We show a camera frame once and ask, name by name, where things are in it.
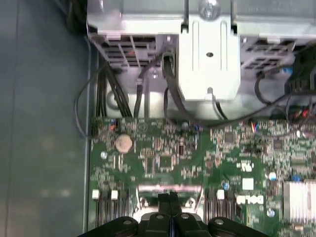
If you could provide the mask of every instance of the heatsink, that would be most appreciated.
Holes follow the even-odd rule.
[[[283,218],[290,223],[316,222],[316,182],[284,182]]]

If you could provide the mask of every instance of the white sticker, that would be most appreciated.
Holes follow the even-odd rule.
[[[253,190],[253,178],[243,178],[242,179],[242,189],[243,190]]]
[[[112,200],[117,200],[119,197],[119,192],[117,190],[112,190],[111,192],[111,199]]]

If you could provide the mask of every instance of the blue capacitor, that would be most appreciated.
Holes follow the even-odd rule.
[[[230,188],[229,183],[224,183],[223,188],[225,191],[229,190],[229,188]]]
[[[292,176],[292,181],[294,181],[294,182],[300,182],[300,181],[301,181],[301,178],[300,178],[298,175],[293,175],[293,176]]]

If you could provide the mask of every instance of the green circuit board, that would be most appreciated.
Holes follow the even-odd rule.
[[[157,211],[159,193],[176,191],[183,211],[205,222],[223,216],[276,237],[316,237],[312,222],[284,216],[285,182],[313,180],[316,126],[288,136],[278,120],[207,130],[164,119],[96,118],[91,142],[89,228],[122,215]]]

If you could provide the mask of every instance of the power connector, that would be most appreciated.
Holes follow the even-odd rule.
[[[316,95],[316,45],[298,52],[293,73],[284,86],[285,94]]]

